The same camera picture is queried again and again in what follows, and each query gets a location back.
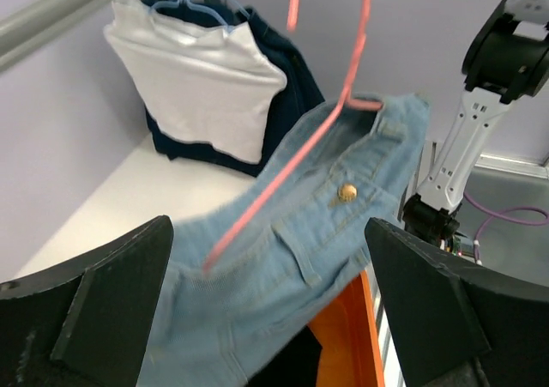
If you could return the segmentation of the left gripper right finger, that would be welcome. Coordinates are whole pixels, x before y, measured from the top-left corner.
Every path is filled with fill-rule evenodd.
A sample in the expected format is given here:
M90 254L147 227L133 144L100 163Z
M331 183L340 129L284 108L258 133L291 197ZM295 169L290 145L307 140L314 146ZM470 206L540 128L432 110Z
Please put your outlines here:
M548 289L370 219L365 240L408 386L546 386Z

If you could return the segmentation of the aluminium hanging rail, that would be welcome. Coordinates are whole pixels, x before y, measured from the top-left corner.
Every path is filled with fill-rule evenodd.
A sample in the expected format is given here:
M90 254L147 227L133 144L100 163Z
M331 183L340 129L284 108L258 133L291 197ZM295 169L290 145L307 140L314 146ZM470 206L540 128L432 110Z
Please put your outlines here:
M1 20L1 71L19 63L111 0L39 0Z

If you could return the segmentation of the dark blue denim garment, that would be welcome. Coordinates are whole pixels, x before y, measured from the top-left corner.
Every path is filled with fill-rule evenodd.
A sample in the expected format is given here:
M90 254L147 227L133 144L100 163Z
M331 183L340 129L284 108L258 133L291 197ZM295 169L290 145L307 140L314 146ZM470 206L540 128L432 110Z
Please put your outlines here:
M230 25L247 22L258 48L287 76L287 87L274 97L269 108L261 160L257 164L249 164L217 152L206 143L177 142L160 131L150 114L146 115L147 125L155 150L169 160L199 160L255 177L263 170L284 135L302 115L322 104L324 97L297 47L273 29L253 7L247 7L245 11L248 15L242 15L224 4L209 3L207 6L217 11Z

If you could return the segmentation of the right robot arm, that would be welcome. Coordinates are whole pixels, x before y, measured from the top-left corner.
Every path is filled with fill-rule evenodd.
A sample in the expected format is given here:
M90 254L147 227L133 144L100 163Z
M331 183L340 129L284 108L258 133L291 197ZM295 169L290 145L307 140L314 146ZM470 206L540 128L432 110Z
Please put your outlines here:
M455 217L469 175L498 120L522 96L534 97L548 79L548 39L516 34L523 22L547 27L548 0L502 0L468 48L455 121L403 209L407 231L429 244L445 243L458 230Z

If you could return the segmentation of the white garment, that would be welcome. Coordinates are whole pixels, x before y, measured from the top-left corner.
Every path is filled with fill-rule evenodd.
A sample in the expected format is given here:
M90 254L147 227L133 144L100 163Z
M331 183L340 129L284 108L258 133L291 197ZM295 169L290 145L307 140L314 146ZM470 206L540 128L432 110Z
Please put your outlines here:
M160 131L256 164L272 99L287 76L260 51L246 23L202 27L114 0L106 41Z

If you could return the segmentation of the orange plastic basket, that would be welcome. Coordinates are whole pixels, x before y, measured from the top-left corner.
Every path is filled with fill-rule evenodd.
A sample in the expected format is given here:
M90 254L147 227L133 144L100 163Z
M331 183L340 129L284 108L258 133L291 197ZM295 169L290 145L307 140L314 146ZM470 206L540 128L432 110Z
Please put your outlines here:
M317 387L384 387L369 277L361 272L309 322L322 346Z

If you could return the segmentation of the black skirt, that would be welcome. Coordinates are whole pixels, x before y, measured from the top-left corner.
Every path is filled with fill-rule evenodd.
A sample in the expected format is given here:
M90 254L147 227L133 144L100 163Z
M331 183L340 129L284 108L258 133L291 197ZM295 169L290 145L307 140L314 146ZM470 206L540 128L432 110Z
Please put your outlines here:
M315 387L323 347L309 327L303 328L248 387Z

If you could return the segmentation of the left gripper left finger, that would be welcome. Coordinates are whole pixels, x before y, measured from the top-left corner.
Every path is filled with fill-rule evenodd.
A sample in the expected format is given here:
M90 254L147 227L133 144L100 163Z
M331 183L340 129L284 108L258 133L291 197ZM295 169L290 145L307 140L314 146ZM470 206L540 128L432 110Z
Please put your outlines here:
M172 248L161 215L1 285L3 386L136 385Z

